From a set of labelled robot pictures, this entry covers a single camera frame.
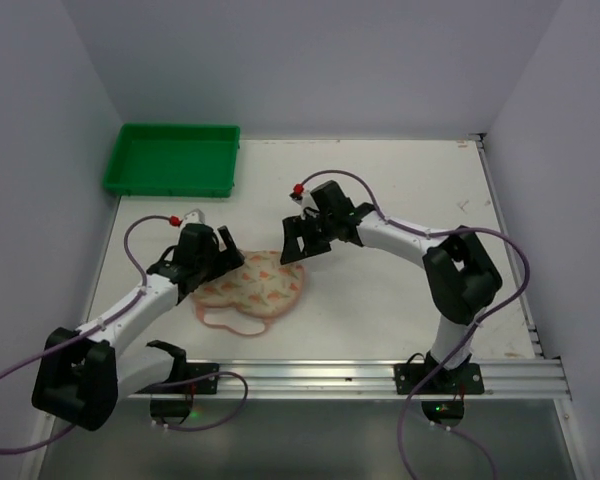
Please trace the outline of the floral fabric laundry bag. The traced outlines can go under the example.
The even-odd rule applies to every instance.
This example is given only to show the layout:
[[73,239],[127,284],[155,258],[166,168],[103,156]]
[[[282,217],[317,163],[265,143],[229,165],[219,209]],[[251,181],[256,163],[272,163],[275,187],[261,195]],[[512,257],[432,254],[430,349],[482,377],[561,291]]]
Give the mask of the floral fabric laundry bag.
[[[291,311],[300,300],[307,273],[298,262],[282,264],[275,250],[245,251],[244,264],[204,283],[191,295],[193,311],[205,327],[224,330],[243,338],[262,336],[275,321]],[[262,329],[243,332],[226,324],[212,324],[212,311],[233,310],[258,320]]]

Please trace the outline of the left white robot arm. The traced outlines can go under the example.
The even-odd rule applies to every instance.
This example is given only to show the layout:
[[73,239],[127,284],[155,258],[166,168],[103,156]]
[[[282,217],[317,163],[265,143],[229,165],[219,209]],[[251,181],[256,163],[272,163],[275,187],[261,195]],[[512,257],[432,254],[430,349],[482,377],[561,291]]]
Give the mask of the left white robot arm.
[[244,261],[227,227],[184,225],[178,242],[141,272],[140,284],[126,297],[75,330],[59,327],[49,335],[32,405],[95,431],[119,400],[137,392],[168,390],[190,396],[195,379],[184,349],[154,340],[136,356],[123,354],[155,320]]

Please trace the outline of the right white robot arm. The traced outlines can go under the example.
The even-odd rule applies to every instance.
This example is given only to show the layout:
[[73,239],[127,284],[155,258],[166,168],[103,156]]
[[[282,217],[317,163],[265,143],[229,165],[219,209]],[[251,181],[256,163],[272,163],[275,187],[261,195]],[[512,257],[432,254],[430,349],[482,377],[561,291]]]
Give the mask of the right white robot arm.
[[441,317],[423,364],[405,366],[404,375],[422,393],[458,387],[470,363],[476,321],[502,287],[502,277],[477,235],[428,233],[401,225],[372,203],[354,204],[335,181],[312,190],[298,184],[290,197],[301,212],[283,221],[282,264],[327,253],[339,240],[387,252],[424,270]]

